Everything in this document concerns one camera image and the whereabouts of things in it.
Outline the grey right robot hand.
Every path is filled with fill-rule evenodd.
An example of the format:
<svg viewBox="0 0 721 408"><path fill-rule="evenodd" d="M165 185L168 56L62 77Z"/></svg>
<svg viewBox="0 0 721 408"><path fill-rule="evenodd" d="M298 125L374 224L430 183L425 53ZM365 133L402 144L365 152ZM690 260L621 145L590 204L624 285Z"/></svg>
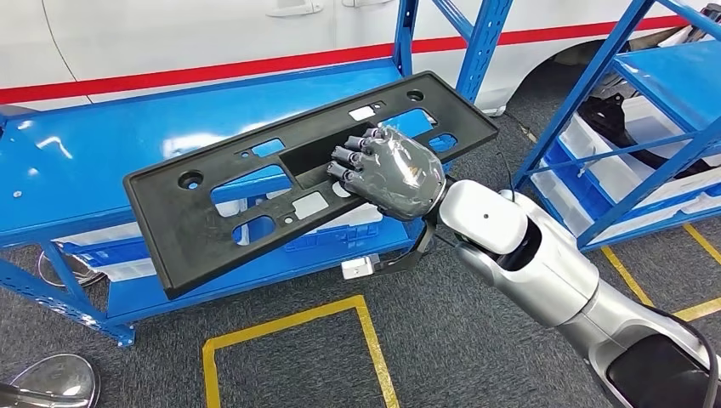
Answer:
<svg viewBox="0 0 721 408"><path fill-rule="evenodd" d="M326 168L345 190L399 220L433 210L446 184L440 159L393 127L372 127L336 146Z"/></svg>

